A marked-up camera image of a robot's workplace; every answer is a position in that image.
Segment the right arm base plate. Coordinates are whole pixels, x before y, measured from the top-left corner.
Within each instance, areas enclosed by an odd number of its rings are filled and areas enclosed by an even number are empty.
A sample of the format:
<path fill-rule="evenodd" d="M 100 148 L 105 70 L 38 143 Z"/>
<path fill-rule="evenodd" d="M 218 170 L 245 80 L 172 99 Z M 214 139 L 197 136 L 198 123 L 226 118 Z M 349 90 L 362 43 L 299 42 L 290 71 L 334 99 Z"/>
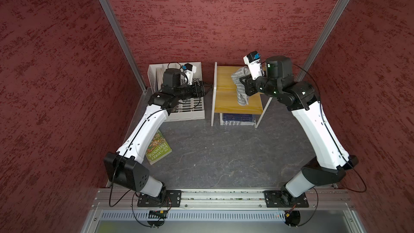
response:
<path fill-rule="evenodd" d="M 263 191 L 267 208 L 308 208 L 309 204 L 305 193 L 299 197 L 293 197 L 287 191 L 265 190 Z"/>

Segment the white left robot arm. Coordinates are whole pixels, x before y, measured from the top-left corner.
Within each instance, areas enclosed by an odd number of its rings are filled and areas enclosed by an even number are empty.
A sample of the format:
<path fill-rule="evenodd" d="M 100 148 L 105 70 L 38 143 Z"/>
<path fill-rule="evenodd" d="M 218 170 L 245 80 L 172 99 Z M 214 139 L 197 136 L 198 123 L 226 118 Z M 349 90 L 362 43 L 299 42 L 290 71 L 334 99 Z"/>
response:
<path fill-rule="evenodd" d="M 106 154 L 103 162 L 111 185 L 118 184 L 144 194 L 157 204 L 164 204 L 165 184 L 154 179 L 142 165 L 156 132 L 181 100 L 201 99 L 206 95 L 202 81 L 193 81 L 197 67 L 187 63 L 181 68 L 167 68 L 159 91 L 152 94 L 145 113 L 129 138 L 115 153 Z"/>

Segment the grey patterned cloth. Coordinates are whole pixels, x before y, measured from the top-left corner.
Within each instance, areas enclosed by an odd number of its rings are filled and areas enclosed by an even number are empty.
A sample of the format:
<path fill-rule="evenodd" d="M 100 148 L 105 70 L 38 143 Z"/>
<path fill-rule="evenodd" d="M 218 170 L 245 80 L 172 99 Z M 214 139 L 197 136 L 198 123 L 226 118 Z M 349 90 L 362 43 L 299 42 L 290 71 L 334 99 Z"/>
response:
<path fill-rule="evenodd" d="M 240 82 L 240 78 L 250 75 L 250 70 L 248 67 L 243 67 L 238 69 L 235 73 L 231 75 L 231 79 L 236 85 L 237 90 L 237 101 L 241 106 L 246 106 L 249 104 L 249 96 L 245 93 L 245 86 Z"/>

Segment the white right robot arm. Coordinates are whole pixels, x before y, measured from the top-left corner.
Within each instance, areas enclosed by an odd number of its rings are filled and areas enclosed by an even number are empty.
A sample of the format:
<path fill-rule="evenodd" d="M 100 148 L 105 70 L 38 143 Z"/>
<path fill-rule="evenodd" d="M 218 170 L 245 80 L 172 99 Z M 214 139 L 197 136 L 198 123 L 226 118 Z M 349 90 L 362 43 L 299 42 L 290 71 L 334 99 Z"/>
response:
<path fill-rule="evenodd" d="M 292 62 L 285 56 L 273 56 L 264 62 L 256 51 L 243 58 L 250 73 L 240 78 L 247 96 L 256 93 L 276 98 L 304 129 L 316 156 L 281 188 L 281 204 L 291 206 L 315 186 L 340 182 L 353 169 L 358 158 L 340 144 L 324 114 L 314 85 L 295 82 Z"/>

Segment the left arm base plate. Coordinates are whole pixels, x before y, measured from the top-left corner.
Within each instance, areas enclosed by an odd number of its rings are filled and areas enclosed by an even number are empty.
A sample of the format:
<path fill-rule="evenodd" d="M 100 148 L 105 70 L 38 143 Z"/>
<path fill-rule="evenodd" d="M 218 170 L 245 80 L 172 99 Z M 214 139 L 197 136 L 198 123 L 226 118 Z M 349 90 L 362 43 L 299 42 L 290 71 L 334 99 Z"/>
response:
<path fill-rule="evenodd" d="M 181 204 L 181 190 L 162 190 L 158 197 L 140 193 L 137 207 L 146 208 L 176 208 Z"/>

